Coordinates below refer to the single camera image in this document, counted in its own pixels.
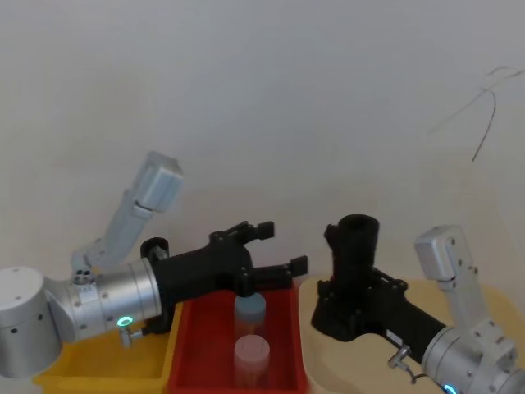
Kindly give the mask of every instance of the red tray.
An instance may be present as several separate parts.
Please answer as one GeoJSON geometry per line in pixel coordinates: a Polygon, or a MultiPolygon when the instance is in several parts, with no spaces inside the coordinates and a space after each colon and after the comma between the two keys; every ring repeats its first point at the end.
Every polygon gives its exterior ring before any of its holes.
{"type": "Polygon", "coordinates": [[[271,349],[268,389],[234,387],[235,295],[218,291],[184,304],[168,385],[171,393],[306,392],[296,291],[263,294],[267,302],[265,332],[271,349]]]}

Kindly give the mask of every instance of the yellow tray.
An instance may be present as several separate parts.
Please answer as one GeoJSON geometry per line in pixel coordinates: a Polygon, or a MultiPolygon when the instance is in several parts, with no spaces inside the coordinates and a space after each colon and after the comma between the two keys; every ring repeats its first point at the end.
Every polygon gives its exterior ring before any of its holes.
{"type": "Polygon", "coordinates": [[[34,378],[43,394],[164,394],[179,331],[182,305],[171,332],[147,335],[124,349],[117,330],[65,344],[53,367],[34,378]]]}
{"type": "MultiPolygon", "coordinates": [[[[317,281],[329,277],[311,277],[299,288],[299,324],[304,370],[312,393],[316,394],[443,394],[429,379],[410,384],[409,376],[390,369],[386,361],[396,352],[394,346],[376,335],[363,335],[352,342],[338,342],[316,331],[310,324],[317,304],[317,281]]],[[[408,281],[407,298],[445,324],[451,324],[445,296],[437,284],[408,281]]],[[[483,287],[495,321],[518,347],[519,364],[525,368],[525,320],[501,292],[483,287]]],[[[421,367],[412,360],[407,364],[415,373],[421,367]]]]}

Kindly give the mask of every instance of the beige tray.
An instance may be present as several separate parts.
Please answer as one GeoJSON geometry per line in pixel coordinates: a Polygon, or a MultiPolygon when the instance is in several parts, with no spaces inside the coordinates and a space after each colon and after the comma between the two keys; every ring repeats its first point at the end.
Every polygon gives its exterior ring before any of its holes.
{"type": "MultiPolygon", "coordinates": [[[[365,335],[352,342],[338,342],[317,332],[310,319],[317,303],[317,281],[311,277],[299,288],[299,322],[304,370],[312,393],[340,394],[442,394],[427,378],[410,384],[409,376],[389,369],[386,361],[396,352],[387,341],[376,335],[365,335]]],[[[484,287],[485,297],[495,321],[514,339],[525,367],[525,320],[501,292],[484,287]]],[[[409,281],[407,298],[443,323],[451,324],[445,296],[434,282],[409,281]]],[[[408,360],[415,373],[421,367],[408,360]]]]}

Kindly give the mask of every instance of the green indicator light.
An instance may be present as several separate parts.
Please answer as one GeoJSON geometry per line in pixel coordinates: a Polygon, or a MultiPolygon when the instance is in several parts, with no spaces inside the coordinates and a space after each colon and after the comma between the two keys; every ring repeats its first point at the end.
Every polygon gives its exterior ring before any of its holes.
{"type": "Polygon", "coordinates": [[[118,327],[125,327],[125,326],[129,326],[132,323],[133,323],[133,318],[131,318],[130,316],[124,316],[123,318],[118,319],[118,322],[116,322],[116,325],[118,327]]]}

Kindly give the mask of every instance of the white wall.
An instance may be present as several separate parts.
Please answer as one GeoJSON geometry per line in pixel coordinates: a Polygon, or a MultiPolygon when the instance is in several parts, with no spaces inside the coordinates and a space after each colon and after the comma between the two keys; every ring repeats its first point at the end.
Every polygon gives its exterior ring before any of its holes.
{"type": "MultiPolygon", "coordinates": [[[[0,267],[68,275],[144,155],[177,157],[184,193],[146,236],[175,252],[274,220],[257,263],[330,270],[324,227],[382,225],[378,264],[419,277],[412,243],[468,232],[482,279],[523,292],[525,66],[519,0],[81,0],[0,4],[0,267]]],[[[2,392],[29,392],[1,382],[2,392]]]]}

